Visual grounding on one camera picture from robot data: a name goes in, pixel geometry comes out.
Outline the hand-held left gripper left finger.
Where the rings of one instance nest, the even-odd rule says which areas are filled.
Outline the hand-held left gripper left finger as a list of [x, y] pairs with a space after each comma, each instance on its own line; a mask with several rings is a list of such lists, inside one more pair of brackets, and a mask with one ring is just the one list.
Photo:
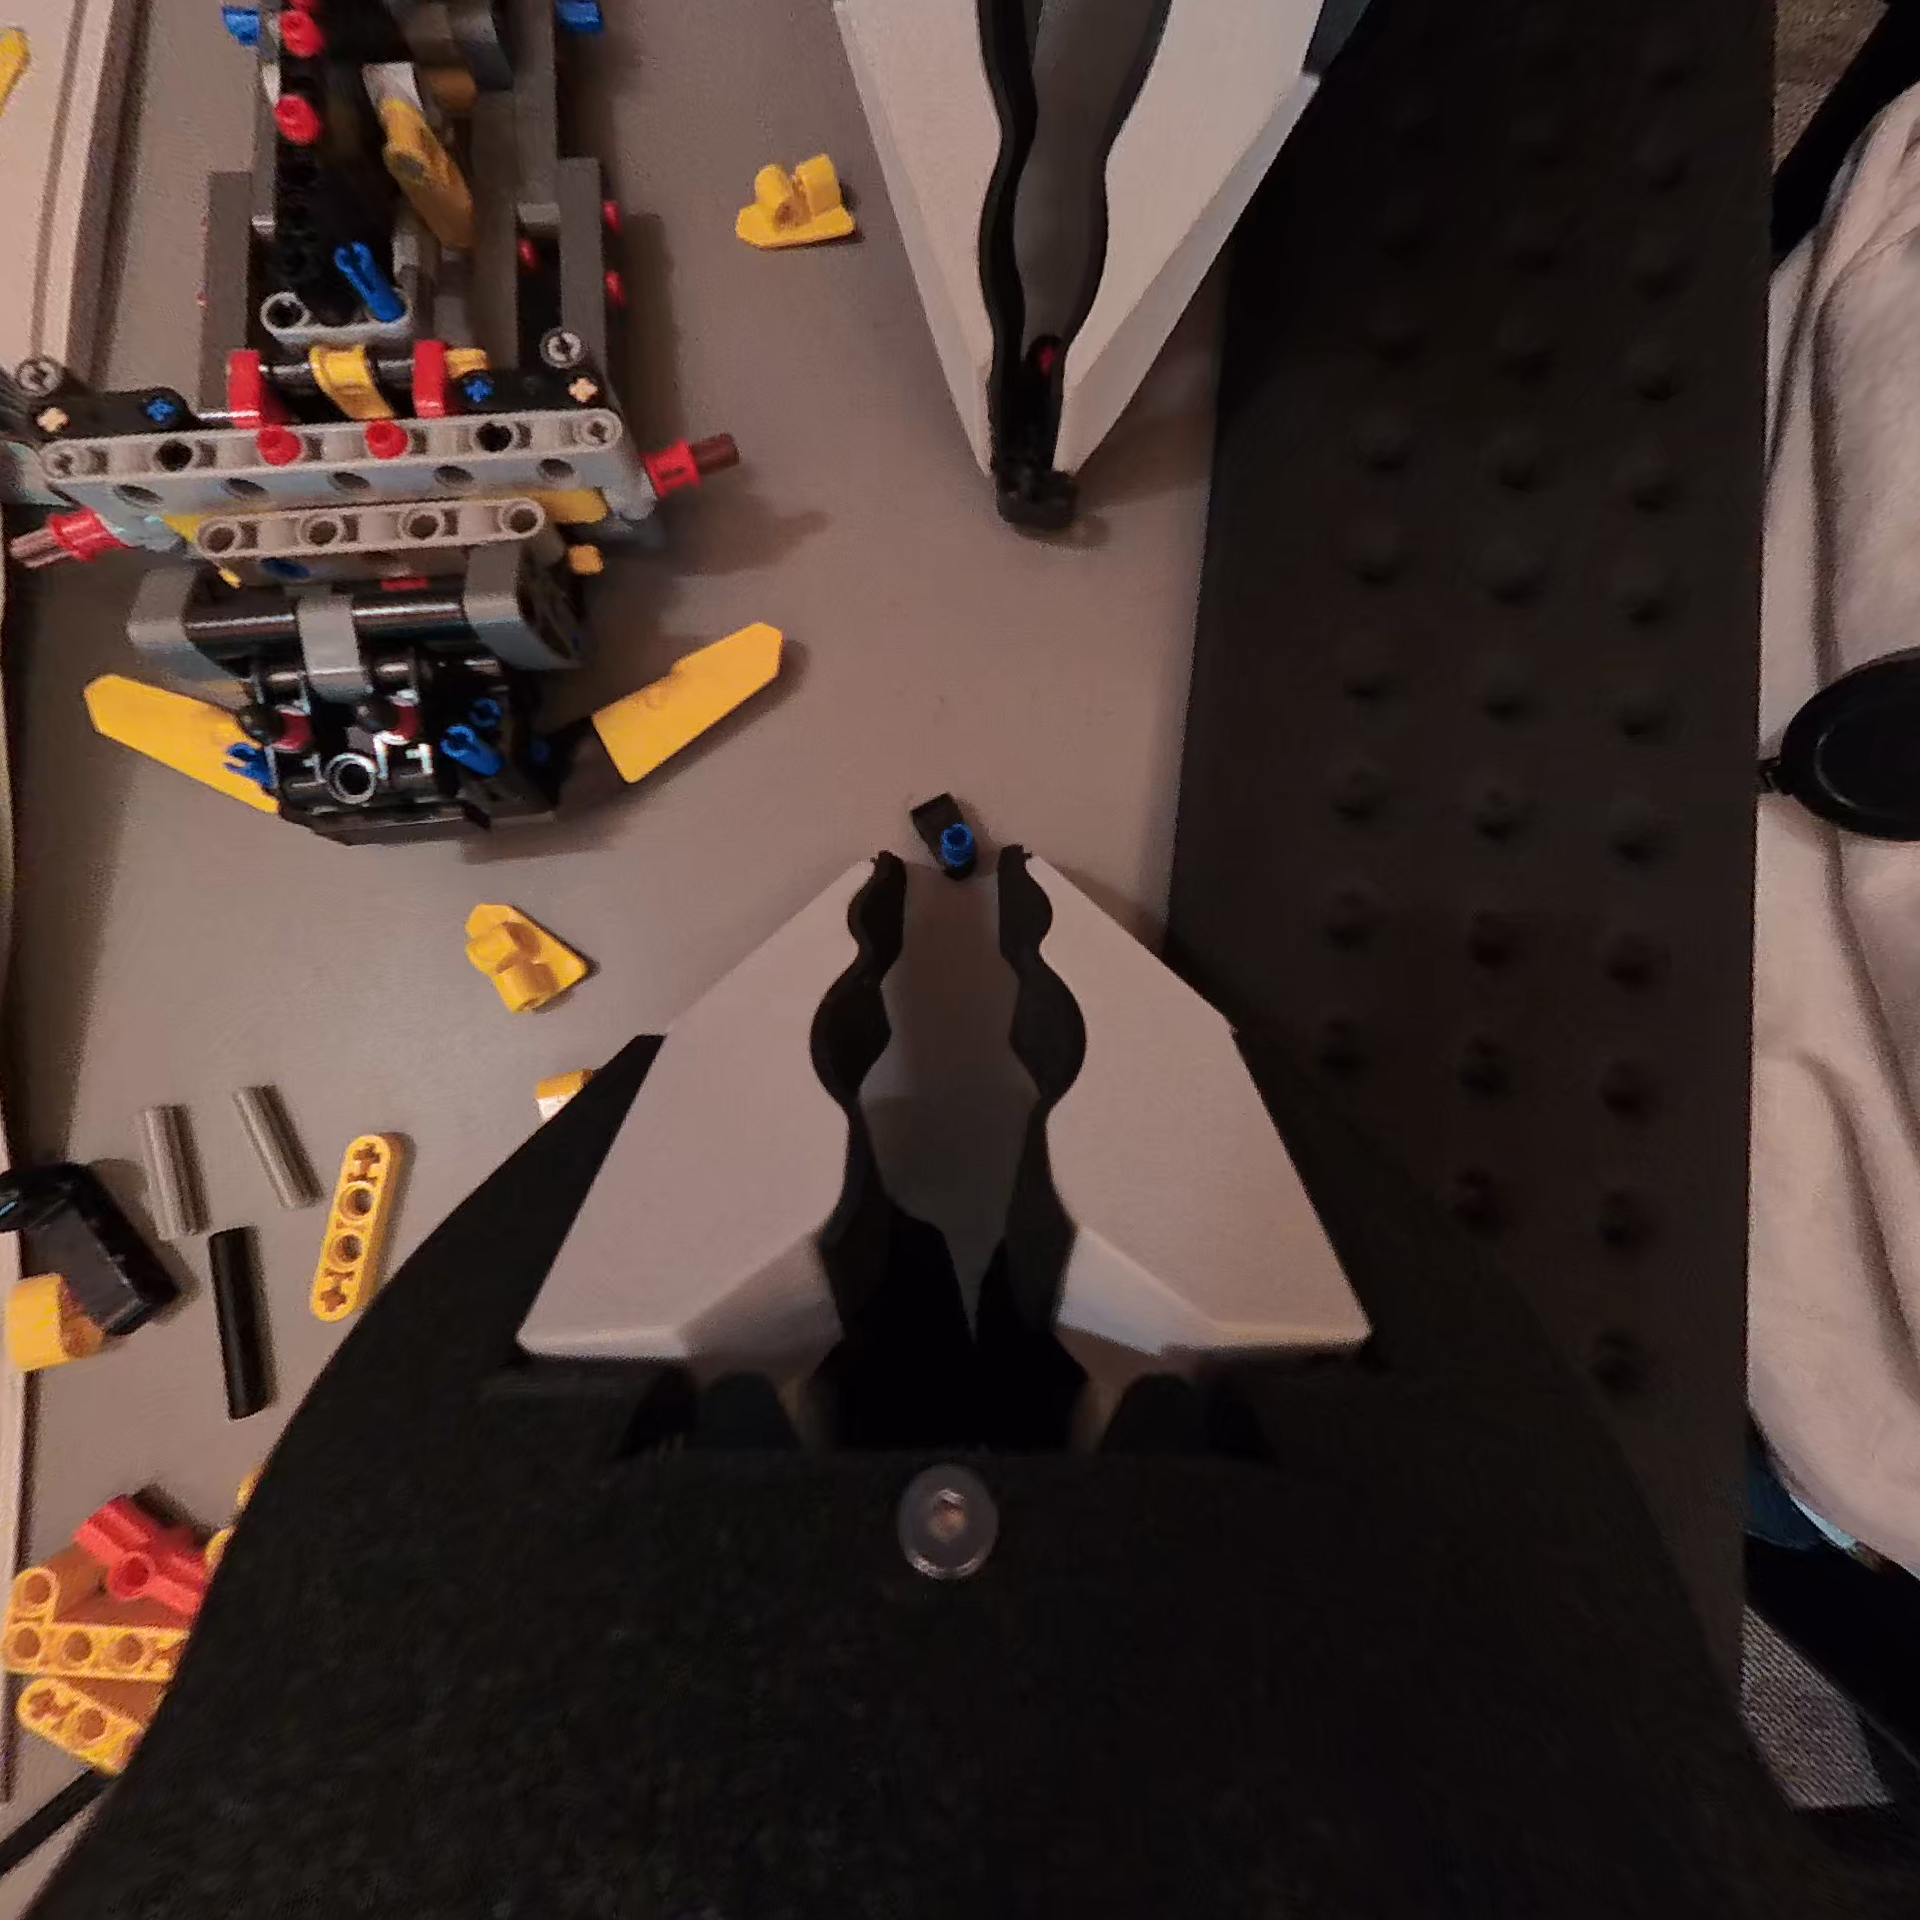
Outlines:
[[944, 1237], [888, 1192], [860, 1093], [906, 864], [857, 860], [666, 1032], [529, 1309], [535, 1361], [764, 1377], [826, 1420], [964, 1420]]

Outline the lego car chassis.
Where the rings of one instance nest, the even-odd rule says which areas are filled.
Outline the lego car chassis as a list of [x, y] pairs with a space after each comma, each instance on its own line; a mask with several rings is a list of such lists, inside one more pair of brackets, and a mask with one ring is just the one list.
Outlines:
[[752, 625], [554, 727], [612, 545], [737, 465], [643, 448], [617, 400], [619, 209], [567, 151], [603, 4], [219, 4], [252, 159], [209, 181], [200, 369], [111, 389], [4, 367], [4, 577], [148, 561], [128, 640], [164, 683], [94, 730], [337, 847], [543, 825], [777, 683]]

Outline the black angled lego piece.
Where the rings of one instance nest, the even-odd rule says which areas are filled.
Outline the black angled lego piece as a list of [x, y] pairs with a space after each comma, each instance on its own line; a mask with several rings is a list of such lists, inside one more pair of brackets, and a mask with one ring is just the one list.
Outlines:
[[3, 1234], [27, 1234], [105, 1337], [128, 1337], [178, 1298], [178, 1284], [140, 1228], [84, 1164], [3, 1172]]

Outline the black lego beam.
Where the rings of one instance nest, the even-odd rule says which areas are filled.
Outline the black lego beam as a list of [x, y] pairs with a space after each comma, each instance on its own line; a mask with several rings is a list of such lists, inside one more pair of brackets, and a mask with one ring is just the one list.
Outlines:
[[1022, 357], [992, 380], [992, 484], [1004, 521], [1033, 535], [1056, 535], [1076, 515], [1076, 483], [1056, 467], [1066, 400], [1066, 341], [1056, 370], [1033, 378]]

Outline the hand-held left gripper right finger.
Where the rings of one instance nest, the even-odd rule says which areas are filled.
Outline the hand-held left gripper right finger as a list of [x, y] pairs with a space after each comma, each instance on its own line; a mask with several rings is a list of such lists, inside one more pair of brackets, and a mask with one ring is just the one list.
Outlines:
[[1064, 872], [996, 864], [1033, 1104], [980, 1284], [990, 1420], [1371, 1335], [1232, 1024]]

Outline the yellow lego pin connector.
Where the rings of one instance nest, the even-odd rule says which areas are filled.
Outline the yellow lego pin connector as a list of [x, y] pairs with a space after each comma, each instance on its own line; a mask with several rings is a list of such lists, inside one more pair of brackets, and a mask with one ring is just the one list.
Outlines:
[[7, 1291], [7, 1363], [23, 1377], [87, 1361], [103, 1344], [105, 1333], [80, 1307], [73, 1287], [62, 1276], [25, 1277]]

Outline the yellow lego beam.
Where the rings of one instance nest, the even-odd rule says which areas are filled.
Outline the yellow lego beam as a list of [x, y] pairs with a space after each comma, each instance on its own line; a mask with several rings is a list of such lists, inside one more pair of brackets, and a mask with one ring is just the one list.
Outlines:
[[407, 1154], [407, 1140], [394, 1135], [356, 1136], [343, 1153], [310, 1289], [310, 1309], [324, 1327], [343, 1324], [377, 1295]]

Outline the grey lego tube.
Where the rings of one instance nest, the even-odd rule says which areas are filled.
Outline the grey lego tube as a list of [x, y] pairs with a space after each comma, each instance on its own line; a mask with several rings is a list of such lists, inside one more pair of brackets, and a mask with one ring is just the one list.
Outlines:
[[160, 1237], [180, 1242], [204, 1234], [204, 1183], [186, 1111], [176, 1104], [145, 1109], [138, 1116], [138, 1139]]
[[272, 1087], [236, 1089], [231, 1104], [276, 1205], [288, 1211], [315, 1208], [321, 1183], [282, 1093]]

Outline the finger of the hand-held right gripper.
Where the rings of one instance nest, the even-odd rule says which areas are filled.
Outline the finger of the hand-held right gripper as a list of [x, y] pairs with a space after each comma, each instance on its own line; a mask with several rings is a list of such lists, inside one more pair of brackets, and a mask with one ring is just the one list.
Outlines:
[[1017, 189], [1039, 132], [1028, 4], [836, 2], [880, 176], [976, 465], [1033, 463]]
[[1064, 354], [1056, 467], [1112, 435], [1299, 125], [1319, 17], [1316, 2], [1167, 8], [1104, 161], [1104, 256]]

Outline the black lego axle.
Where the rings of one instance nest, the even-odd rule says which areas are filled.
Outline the black lego axle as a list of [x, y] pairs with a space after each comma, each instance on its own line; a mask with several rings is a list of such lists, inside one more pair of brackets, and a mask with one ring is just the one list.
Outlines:
[[231, 1425], [240, 1425], [272, 1401], [272, 1351], [257, 1228], [226, 1228], [209, 1237], [209, 1295], [219, 1340], [225, 1411]]

